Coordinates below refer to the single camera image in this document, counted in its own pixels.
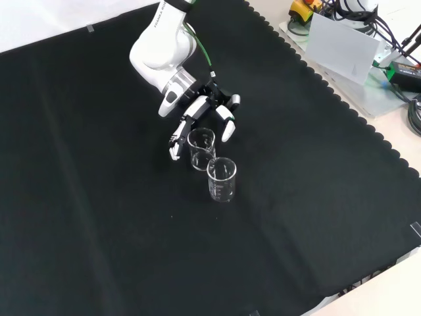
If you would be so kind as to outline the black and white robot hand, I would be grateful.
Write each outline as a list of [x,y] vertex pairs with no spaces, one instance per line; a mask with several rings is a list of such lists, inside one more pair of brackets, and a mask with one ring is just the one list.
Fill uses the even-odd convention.
[[222,142],[227,142],[235,131],[234,111],[239,107],[241,97],[238,94],[228,96],[214,84],[205,86],[199,95],[189,104],[180,119],[179,126],[170,137],[168,146],[170,157],[177,161],[187,141],[191,127],[210,111],[215,111],[218,118],[224,123]]

